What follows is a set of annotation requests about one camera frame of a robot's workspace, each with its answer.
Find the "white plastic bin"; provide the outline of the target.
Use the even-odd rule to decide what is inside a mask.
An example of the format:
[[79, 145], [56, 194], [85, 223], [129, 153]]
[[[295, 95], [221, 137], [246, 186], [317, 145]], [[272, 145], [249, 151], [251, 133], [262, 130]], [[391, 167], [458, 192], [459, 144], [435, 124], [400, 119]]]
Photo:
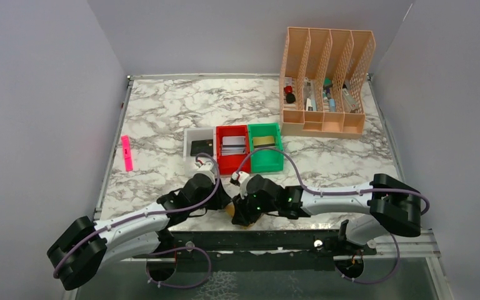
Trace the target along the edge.
[[196, 155], [199, 153], [206, 153], [216, 159], [215, 127], [190, 127], [184, 130], [183, 159], [186, 176], [193, 176], [198, 169]]

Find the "yellow-brown card holder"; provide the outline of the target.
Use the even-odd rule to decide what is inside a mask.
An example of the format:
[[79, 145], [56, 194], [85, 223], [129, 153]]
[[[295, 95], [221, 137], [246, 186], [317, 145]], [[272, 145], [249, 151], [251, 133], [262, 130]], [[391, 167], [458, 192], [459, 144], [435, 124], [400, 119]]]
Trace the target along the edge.
[[229, 203], [225, 211], [231, 216], [231, 222], [234, 225], [248, 228], [255, 224], [261, 217], [261, 212], [251, 208], [246, 203]]

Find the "green plastic bin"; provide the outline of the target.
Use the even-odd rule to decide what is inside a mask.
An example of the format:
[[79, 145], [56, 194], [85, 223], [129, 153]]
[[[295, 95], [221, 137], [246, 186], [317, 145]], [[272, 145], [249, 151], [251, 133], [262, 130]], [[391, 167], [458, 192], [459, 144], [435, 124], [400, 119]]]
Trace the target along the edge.
[[251, 155], [251, 171], [253, 173], [280, 172], [284, 169], [284, 156], [281, 130], [278, 123], [257, 123], [247, 125]]

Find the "red plastic bin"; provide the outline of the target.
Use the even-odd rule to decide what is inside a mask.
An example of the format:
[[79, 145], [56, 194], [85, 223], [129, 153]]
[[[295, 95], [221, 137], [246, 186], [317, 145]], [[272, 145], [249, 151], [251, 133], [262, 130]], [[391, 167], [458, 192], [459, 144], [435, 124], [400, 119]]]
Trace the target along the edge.
[[216, 127], [216, 157], [222, 175], [230, 175], [236, 171], [249, 153], [246, 125]]

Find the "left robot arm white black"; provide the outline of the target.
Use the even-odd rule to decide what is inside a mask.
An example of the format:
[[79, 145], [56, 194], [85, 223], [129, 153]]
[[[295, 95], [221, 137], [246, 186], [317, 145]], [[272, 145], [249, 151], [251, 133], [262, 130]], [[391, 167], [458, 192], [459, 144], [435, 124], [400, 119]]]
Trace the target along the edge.
[[199, 209], [220, 210], [231, 202], [221, 180], [196, 174], [186, 184], [150, 205], [120, 217], [77, 218], [47, 250], [53, 276], [71, 291], [108, 264], [142, 254], [173, 258], [178, 253], [169, 228]]

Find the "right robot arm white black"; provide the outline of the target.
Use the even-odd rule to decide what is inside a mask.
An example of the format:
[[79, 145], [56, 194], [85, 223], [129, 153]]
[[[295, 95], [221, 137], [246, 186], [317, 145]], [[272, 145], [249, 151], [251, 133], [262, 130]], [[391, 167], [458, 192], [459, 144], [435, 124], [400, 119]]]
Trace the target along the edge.
[[357, 213], [340, 226], [344, 243], [363, 246], [385, 234], [415, 238], [421, 234], [421, 216], [429, 201], [418, 190], [387, 174], [349, 187], [281, 186], [261, 175], [235, 172], [230, 182], [239, 188], [234, 197], [232, 223], [254, 224], [262, 214], [276, 213], [287, 219], [310, 218], [327, 213]]

